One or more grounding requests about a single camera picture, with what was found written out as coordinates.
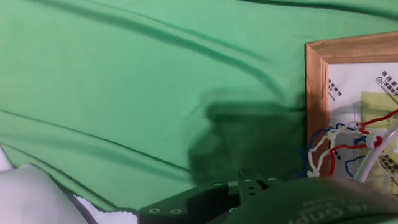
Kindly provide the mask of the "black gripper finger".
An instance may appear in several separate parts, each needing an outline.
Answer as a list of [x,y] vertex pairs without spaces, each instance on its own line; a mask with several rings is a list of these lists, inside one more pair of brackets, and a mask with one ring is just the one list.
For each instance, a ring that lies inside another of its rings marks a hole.
[[260,172],[240,170],[235,181],[199,185],[141,208],[138,224],[223,223],[240,205],[276,181]]

